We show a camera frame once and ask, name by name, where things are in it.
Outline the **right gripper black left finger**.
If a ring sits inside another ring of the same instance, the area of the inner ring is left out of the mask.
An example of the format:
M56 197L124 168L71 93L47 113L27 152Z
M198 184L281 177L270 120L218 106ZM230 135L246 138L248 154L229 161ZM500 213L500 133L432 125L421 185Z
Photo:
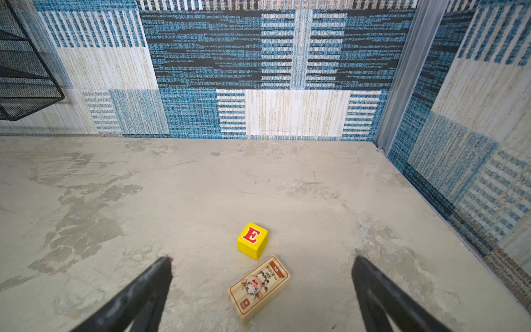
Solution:
M173 279L172 258L157 259L74 331L157 331Z

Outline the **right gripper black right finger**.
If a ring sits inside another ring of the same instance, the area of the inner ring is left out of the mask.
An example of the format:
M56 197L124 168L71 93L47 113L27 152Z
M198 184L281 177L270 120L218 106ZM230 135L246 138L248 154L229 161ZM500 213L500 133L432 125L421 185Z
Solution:
M449 331L366 257L355 258L351 277L367 331Z

